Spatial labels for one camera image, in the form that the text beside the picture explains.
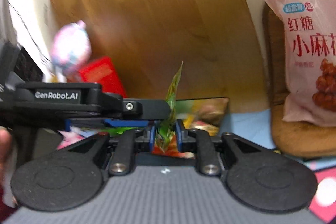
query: gray ribbed surface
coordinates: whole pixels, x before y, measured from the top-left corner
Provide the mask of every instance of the gray ribbed surface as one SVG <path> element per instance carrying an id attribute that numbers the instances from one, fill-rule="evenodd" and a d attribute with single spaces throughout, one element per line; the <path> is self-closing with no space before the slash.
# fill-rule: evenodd
<path id="1" fill-rule="evenodd" d="M 4 224 L 320 224 L 302 210 L 264 214 L 235 201 L 216 178 L 193 167 L 139 166 L 109 180 L 91 202 L 60 213 L 21 208 Z"/>

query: pink snack bag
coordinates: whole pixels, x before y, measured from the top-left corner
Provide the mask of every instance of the pink snack bag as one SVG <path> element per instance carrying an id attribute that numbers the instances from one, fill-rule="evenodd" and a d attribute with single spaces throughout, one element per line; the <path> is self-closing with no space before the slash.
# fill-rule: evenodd
<path id="1" fill-rule="evenodd" d="M 336 0 L 265 0 L 285 27 L 283 120 L 336 126 Z"/>

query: red circular logo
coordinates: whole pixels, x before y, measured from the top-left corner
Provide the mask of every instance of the red circular logo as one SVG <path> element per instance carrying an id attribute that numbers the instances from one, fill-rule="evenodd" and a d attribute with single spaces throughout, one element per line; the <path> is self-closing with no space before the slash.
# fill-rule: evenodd
<path id="1" fill-rule="evenodd" d="M 306 10 L 309 11 L 309 12 L 312 12 L 314 10 L 313 4 L 311 4 L 309 2 L 306 2 L 304 6 L 305 6 Z"/>

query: black wire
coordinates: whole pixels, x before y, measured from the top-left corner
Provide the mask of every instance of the black wire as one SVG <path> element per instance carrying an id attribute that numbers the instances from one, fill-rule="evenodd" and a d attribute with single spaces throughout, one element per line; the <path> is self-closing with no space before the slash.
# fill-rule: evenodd
<path id="1" fill-rule="evenodd" d="M 51 61 L 48 59 L 48 58 L 46 58 L 46 56 L 42 53 L 42 51 L 41 51 L 41 49 L 40 49 L 40 47 L 38 46 L 38 44 L 35 42 L 35 40 L 33 39 L 33 37 L 32 37 L 32 35 L 31 35 L 31 33 L 29 32 L 29 29 L 28 29 L 28 27 L 27 27 L 27 25 L 26 25 L 26 23 L 25 23 L 25 21 L 23 20 L 23 18 L 22 18 L 22 16 L 19 14 L 19 12 L 14 8 L 14 6 L 13 5 L 11 5 L 11 3 L 10 2 L 8 2 L 8 4 L 10 5 L 10 7 L 12 7 L 13 9 L 14 9 L 14 11 L 17 13 L 17 15 L 20 17 L 20 19 L 21 19 L 21 21 L 22 21 L 22 23 L 23 23 L 23 25 L 24 25 L 24 27 L 26 28 L 26 30 L 27 30 L 27 32 L 28 32 L 28 34 L 29 34 L 29 36 L 30 36 L 30 38 L 31 38 L 31 40 L 32 40 L 32 42 L 35 44 L 35 46 L 36 46 L 36 48 L 37 48 L 37 50 L 39 51 L 39 53 L 40 53 L 40 58 L 41 58 L 41 61 L 47 66 L 48 65 L 48 63 L 47 62 L 49 62 L 49 63 L 51 63 Z"/>

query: human hand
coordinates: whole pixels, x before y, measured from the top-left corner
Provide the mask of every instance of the human hand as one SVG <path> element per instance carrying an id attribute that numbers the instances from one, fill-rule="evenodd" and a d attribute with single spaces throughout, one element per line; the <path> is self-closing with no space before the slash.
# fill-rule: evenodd
<path id="1" fill-rule="evenodd" d="M 5 163 L 7 156 L 11 150 L 12 136 L 3 127 L 0 127 L 0 183 L 5 173 Z"/>

